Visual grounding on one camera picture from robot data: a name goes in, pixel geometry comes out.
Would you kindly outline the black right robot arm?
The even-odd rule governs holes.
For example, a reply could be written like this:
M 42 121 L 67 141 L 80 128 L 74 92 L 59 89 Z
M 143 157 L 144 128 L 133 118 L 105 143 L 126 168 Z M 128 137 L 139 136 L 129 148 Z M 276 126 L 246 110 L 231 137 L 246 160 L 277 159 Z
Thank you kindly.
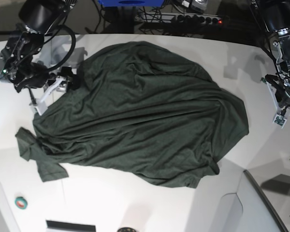
M 76 46 L 75 33 L 65 24 L 76 4 L 75 0 L 25 1 L 19 12 L 21 23 L 0 52 L 0 81 L 13 84 L 18 93 L 28 89 L 35 114 L 46 112 L 45 100 L 54 91 L 67 92 L 79 87 L 77 75 L 71 67 L 64 66 Z M 63 59 L 49 68 L 40 61 L 33 62 L 34 55 L 62 30 L 72 40 Z

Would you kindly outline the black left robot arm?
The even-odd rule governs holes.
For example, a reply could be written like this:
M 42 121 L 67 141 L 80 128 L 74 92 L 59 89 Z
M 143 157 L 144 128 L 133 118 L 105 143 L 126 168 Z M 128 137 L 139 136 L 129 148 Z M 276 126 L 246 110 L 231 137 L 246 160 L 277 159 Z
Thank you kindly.
M 273 123 L 284 127 L 290 117 L 290 0 L 252 0 L 249 8 L 263 35 L 259 46 L 275 67 L 261 79 L 275 105 Z

